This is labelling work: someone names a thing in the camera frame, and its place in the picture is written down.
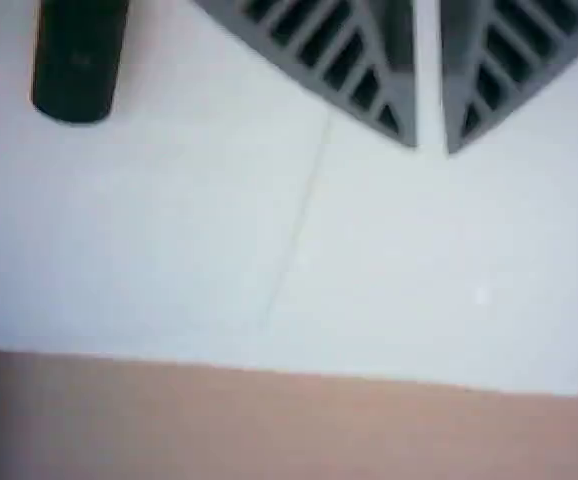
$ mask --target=wooden floor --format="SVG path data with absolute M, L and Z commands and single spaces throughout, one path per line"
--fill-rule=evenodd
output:
M 0 354 L 0 480 L 578 480 L 578 399 Z

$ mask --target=black cap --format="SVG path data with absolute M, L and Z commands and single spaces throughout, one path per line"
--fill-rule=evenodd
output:
M 111 111 L 129 0 L 42 0 L 31 101 L 71 123 Z

